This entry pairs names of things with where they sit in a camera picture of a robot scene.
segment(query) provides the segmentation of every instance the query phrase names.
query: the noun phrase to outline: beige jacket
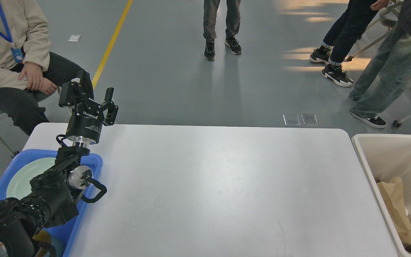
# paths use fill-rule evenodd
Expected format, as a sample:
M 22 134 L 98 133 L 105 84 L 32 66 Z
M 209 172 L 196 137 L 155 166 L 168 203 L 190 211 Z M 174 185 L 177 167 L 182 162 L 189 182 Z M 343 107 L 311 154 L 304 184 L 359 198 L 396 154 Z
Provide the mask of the beige jacket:
M 25 51 L 24 62 L 33 62 L 49 68 L 50 40 L 49 22 L 35 0 L 0 0 L 7 24 L 16 47 Z M 0 31 L 7 35 L 0 16 Z M 10 43 L 0 36 L 0 87 L 26 88 L 26 76 L 18 80 L 19 74 L 9 69 L 16 65 Z

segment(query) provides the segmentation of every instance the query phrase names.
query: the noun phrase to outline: robotic arm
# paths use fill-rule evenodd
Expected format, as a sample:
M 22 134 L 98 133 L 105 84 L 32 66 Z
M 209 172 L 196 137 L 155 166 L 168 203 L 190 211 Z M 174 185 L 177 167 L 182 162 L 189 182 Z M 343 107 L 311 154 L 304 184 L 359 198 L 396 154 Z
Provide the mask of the robotic arm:
M 33 257 L 41 249 L 55 256 L 50 245 L 35 241 L 34 235 L 42 228 L 59 226 L 78 215 L 76 203 L 79 199 L 87 203 L 99 200 L 107 189 L 92 178 L 91 169 L 80 165 L 80 158 L 90 154 L 89 145 L 99 142 L 102 125 L 113 125 L 118 107 L 112 101 L 113 88 L 108 88 L 102 104 L 87 97 L 78 78 L 62 85 L 60 107 L 73 107 L 65 135 L 58 135 L 55 165 L 31 179 L 31 193 L 18 200 L 10 197 L 0 201 L 0 256 Z M 65 139 L 72 146 L 64 143 Z M 93 199 L 83 195 L 90 185 L 100 192 Z

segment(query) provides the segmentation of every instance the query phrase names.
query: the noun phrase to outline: cart wheel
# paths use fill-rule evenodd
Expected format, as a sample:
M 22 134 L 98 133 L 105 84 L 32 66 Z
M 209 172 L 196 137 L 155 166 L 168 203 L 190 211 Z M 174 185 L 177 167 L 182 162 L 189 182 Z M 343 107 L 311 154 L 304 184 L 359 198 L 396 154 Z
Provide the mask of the cart wheel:
M 394 126 L 394 127 L 401 127 L 401 126 L 402 126 L 402 123 L 399 123 L 397 120 L 394 120 L 393 126 Z

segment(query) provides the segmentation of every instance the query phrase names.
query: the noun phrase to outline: hand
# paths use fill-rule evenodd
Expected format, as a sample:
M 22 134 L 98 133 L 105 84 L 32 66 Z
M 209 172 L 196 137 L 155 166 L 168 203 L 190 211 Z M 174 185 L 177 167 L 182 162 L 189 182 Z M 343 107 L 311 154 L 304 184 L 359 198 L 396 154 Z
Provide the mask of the hand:
M 387 7 L 390 0 L 377 0 L 374 4 L 370 6 L 371 10 L 380 10 L 381 8 Z
M 21 80 L 26 75 L 28 78 L 26 88 L 29 90 L 39 90 L 43 83 L 41 66 L 31 62 L 26 62 L 24 65 L 18 79 Z
M 55 93 L 56 90 L 58 90 L 57 85 L 55 85 L 52 81 L 42 78 L 42 86 L 39 87 L 38 91 L 41 91 L 42 93 L 50 96 L 51 94 Z

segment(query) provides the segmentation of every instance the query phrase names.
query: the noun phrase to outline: white bin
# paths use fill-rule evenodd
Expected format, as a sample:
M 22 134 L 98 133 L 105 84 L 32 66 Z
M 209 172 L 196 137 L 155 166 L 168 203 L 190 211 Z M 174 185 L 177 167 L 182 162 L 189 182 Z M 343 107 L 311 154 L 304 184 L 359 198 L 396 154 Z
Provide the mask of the white bin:
M 399 255 L 411 257 L 402 246 L 374 180 L 389 182 L 392 177 L 402 178 L 404 201 L 411 222 L 411 135 L 358 134 L 352 137 L 352 142 Z

